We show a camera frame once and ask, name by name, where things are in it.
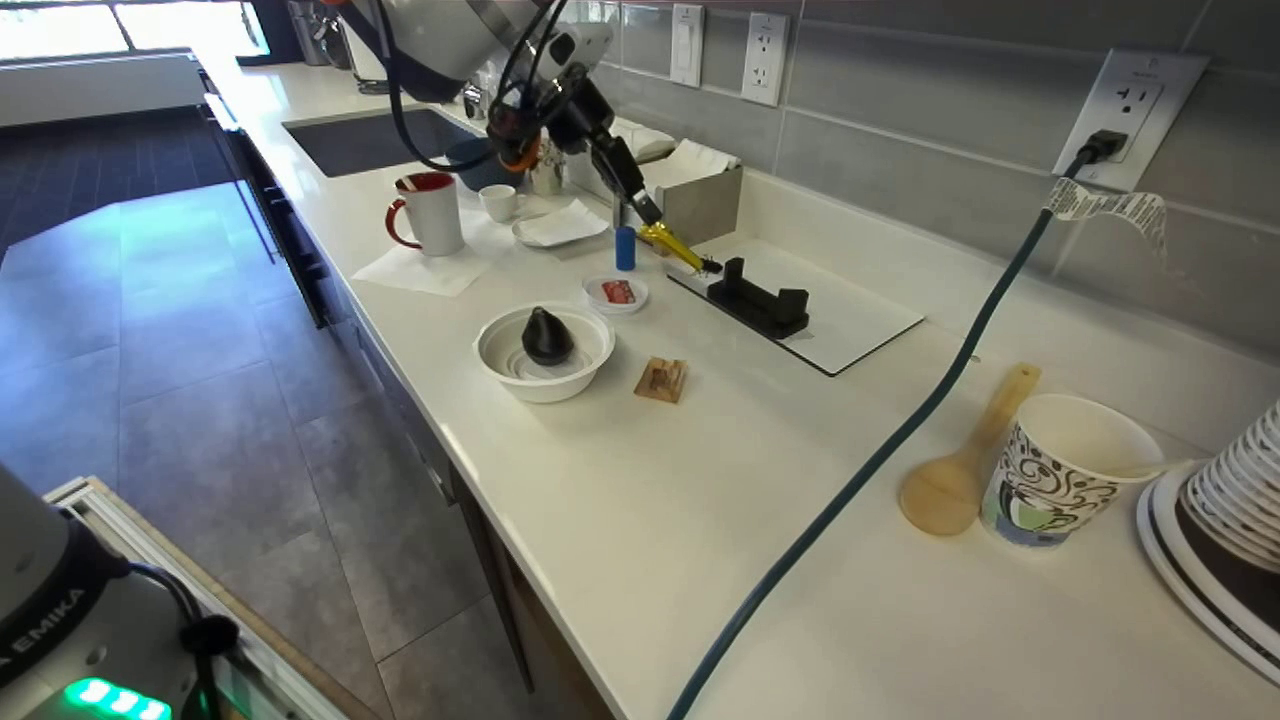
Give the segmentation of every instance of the small cracker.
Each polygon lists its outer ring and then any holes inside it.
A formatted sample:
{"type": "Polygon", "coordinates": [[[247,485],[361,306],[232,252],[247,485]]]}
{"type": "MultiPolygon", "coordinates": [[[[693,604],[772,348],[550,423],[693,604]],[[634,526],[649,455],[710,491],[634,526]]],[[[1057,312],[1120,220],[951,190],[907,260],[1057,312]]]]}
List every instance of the small cracker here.
{"type": "Polygon", "coordinates": [[[683,362],[661,362],[661,355],[651,355],[651,362],[642,363],[642,371],[638,371],[634,395],[651,395],[651,400],[663,400],[663,403],[680,403],[683,379],[688,379],[683,362]]]}

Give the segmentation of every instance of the white bowl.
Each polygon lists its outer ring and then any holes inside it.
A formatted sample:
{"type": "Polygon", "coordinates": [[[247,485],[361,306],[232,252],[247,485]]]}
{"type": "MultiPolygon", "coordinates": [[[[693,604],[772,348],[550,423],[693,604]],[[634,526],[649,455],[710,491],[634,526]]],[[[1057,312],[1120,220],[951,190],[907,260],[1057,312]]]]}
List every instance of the white bowl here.
{"type": "Polygon", "coordinates": [[[479,368],[528,403],[556,403],[582,394],[614,348],[613,327],[588,308],[543,308],[558,316],[572,335],[572,355],[562,363],[537,363],[524,352],[521,335],[531,308],[512,308],[489,321],[475,335],[479,368]]]}

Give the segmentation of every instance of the cup handle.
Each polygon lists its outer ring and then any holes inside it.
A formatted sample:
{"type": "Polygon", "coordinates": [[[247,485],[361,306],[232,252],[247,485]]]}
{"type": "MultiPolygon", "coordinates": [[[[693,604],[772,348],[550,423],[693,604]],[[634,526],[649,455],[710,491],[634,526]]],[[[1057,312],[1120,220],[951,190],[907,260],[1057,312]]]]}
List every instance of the cup handle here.
{"type": "Polygon", "coordinates": [[[404,248],[424,248],[424,246],[404,239],[404,238],[396,234],[396,217],[401,217],[401,213],[404,213],[404,200],[392,200],[392,210],[387,210],[387,217],[385,217],[387,238],[392,238],[396,246],[404,246],[404,248]]]}

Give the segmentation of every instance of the gray floor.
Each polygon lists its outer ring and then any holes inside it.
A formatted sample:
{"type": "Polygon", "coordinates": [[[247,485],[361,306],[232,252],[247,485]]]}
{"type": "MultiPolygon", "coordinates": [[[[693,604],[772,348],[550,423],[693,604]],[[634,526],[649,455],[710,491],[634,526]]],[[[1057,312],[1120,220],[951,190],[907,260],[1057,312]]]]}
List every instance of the gray floor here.
{"type": "Polygon", "coordinates": [[[461,518],[232,186],[4,258],[0,461],[37,491],[106,479],[378,716],[543,716],[461,518]]]}

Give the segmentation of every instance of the wooden spoon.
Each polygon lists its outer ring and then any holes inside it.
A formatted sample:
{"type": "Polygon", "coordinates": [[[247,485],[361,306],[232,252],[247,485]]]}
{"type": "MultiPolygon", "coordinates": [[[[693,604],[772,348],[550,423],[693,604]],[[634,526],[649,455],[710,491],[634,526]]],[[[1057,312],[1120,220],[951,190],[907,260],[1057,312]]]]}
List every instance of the wooden spoon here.
{"type": "Polygon", "coordinates": [[[1038,368],[1014,363],[1000,389],[984,419],[972,428],[969,446],[951,455],[936,455],[917,464],[903,485],[897,487],[897,507],[926,538],[958,538],[984,502],[984,485],[991,477],[1005,428],[1013,413],[1032,395],[1038,386],[1038,368]]]}

